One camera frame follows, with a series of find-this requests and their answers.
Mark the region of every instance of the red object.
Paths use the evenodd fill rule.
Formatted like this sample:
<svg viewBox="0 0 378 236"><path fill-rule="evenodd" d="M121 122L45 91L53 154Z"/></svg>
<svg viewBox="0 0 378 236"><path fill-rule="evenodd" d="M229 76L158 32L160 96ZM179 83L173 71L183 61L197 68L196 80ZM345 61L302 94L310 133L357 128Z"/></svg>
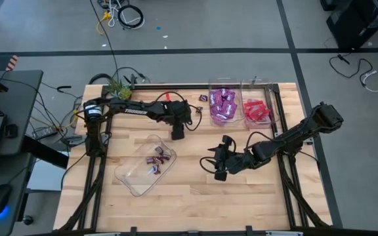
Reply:
<svg viewBox="0 0 378 236"><path fill-rule="evenodd" d="M270 110L261 100L249 99L244 104L244 108L245 116L251 121L261 121L270 113Z"/></svg>

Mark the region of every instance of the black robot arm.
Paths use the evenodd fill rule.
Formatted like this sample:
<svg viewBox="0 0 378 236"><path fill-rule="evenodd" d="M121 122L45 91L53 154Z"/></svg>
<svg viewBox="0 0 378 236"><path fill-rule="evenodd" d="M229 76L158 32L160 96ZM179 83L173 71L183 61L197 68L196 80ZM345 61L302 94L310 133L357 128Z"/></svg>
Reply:
<svg viewBox="0 0 378 236"><path fill-rule="evenodd" d="M109 110L103 113L103 106ZM84 120L87 127L85 147L87 155L100 156L106 152L100 134L101 124L118 113L145 115L157 122L173 126L172 140L184 138L184 124L191 125L191 110L187 100L155 101L150 103L121 100L119 98L96 98L84 103Z"/></svg>
<svg viewBox="0 0 378 236"><path fill-rule="evenodd" d="M287 132L269 141L257 142L247 146L243 153L229 150L231 143L235 141L229 136L223 136L223 144L210 149L215 152L214 161L208 160L217 170L214 172L215 179L225 181L227 172L237 174L247 168L257 169L270 162L277 152L289 155L297 154L303 142L313 138L319 133L330 133L341 127L343 118L332 105L323 102L313 108L310 115L303 119L298 125Z"/></svg>

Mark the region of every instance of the butcher block tabletop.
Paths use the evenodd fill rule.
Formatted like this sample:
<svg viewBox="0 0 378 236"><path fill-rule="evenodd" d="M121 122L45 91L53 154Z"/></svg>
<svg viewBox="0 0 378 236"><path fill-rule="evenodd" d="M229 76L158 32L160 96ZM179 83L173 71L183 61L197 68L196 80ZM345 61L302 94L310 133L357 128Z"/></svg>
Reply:
<svg viewBox="0 0 378 236"><path fill-rule="evenodd" d="M299 93L295 83L280 83L279 87L285 118L288 128L291 128L305 117ZM151 102L166 91L170 90L134 90L132 99ZM133 226L137 227L138 231L244 231L246 226L252 226L253 230L289 229L276 157L257 170L229 174L225 182L215 180L213 174L204 171L199 164L201 157L213 157L213 153L207 149L221 143L222 135L232 137L237 143L237 151L242 152L251 132L261 131L272 136L271 128L248 130L243 121L229 127L214 127L210 122L208 102L198 100L200 95L208 94L207 89L172 91L181 94L189 104L203 107L200 126L194 132L185 128L185 138L172 141L172 127L165 123L156 123L143 115L114 115L97 231L129 232ZM98 98L101 92L102 85L87 85L83 101ZM250 90L246 92L245 97L264 100L264 92L259 89ZM180 100L175 94L170 94L170 99ZM198 123L199 118L200 115L192 108L194 125ZM278 114L276 120L281 132ZM85 131L84 122L79 120L76 133L85 134ZM132 158L135 150L151 134L159 136L176 152L177 158L165 176L147 194L134 197L116 178L115 169L126 165L126 160ZM250 144L261 140L265 139L260 135L254 135ZM303 152L314 156L312 146L303 146ZM84 145L74 147L70 153L68 167L77 162L84 153ZM304 198L320 218L330 224L331 218L316 161L302 153L296 158ZM98 161L94 167L93 179L98 172ZM88 164L89 157L82 158L65 176L54 223L55 229L66 223L81 202ZM297 202L292 195L291 198L296 222L299 224ZM92 205L93 202L90 202L90 210L87 209L86 227L90 226Z"/></svg>

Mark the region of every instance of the wire bundle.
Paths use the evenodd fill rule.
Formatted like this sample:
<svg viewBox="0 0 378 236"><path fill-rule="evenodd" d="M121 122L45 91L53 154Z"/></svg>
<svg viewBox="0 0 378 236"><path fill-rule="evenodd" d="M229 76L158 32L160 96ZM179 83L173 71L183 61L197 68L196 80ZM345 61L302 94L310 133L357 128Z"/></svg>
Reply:
<svg viewBox="0 0 378 236"><path fill-rule="evenodd" d="M106 9L106 12L104 13L103 18L99 23L97 23L97 32L100 35L104 35L104 33L100 32L98 30L98 26L103 20L108 20L108 26L114 27L115 26L115 20L119 21L119 23L122 25L123 28L129 29L129 30L137 30L141 28L145 24L145 19L142 11L136 7L130 4L129 0L127 1L127 5L122 5L124 0L99 0L98 4L103 8ZM125 14L123 13L126 9L132 9L136 13L138 13L139 17L135 18L133 20L127 21Z"/></svg>

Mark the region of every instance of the clear plastic container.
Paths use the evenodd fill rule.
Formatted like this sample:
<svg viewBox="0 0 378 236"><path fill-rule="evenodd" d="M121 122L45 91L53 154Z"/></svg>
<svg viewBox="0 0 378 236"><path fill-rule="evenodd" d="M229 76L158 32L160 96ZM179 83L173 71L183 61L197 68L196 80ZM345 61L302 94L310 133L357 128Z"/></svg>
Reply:
<svg viewBox="0 0 378 236"><path fill-rule="evenodd" d="M157 163L152 163L153 157L160 157L156 150L158 147L170 159L160 159ZM148 193L160 181L173 166L176 157L175 151L167 147L159 136L150 135L131 157L126 157L127 160L115 168L115 177L129 188L132 195L139 197ZM159 172L156 172L155 166L158 166Z"/></svg>
<svg viewBox="0 0 378 236"><path fill-rule="evenodd" d="M213 113L213 106L211 105L211 94L221 89L230 89L235 92L234 103L237 105L236 112L231 119L221 119ZM209 80L209 112L211 115L211 125L215 127L238 126L244 119L242 112L242 94L240 92L240 82L234 78L217 78Z"/></svg>
<svg viewBox="0 0 378 236"><path fill-rule="evenodd" d="M240 83L242 114L244 116L244 125L248 129L269 128L271 124L279 121L280 116L274 111L274 100L272 98L273 83L267 83L267 79L248 79ZM269 109L269 114L265 115L261 120L256 121L250 118L246 113L245 104L248 101L261 101Z"/></svg>

